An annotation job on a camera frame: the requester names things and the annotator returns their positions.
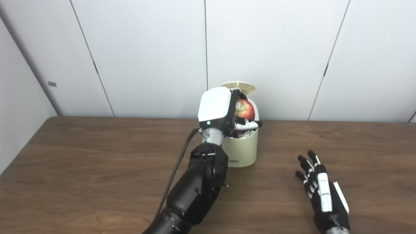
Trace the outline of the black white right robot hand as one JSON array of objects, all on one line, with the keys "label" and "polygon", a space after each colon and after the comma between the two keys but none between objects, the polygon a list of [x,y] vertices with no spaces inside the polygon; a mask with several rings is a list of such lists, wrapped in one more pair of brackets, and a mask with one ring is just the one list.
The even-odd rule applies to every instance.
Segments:
[{"label": "black white right robot hand", "polygon": [[296,177],[303,183],[314,211],[314,224],[321,234],[349,234],[349,206],[338,182],[329,180],[327,169],[312,150],[309,159],[297,157],[303,172]]}]

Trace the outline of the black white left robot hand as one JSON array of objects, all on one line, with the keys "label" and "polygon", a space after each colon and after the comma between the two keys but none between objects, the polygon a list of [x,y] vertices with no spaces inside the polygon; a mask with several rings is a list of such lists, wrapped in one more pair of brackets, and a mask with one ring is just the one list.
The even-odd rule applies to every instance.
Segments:
[{"label": "black white left robot hand", "polygon": [[216,129],[225,137],[244,138],[263,126],[255,117],[254,104],[239,87],[220,86],[202,95],[198,119],[204,132]]}]

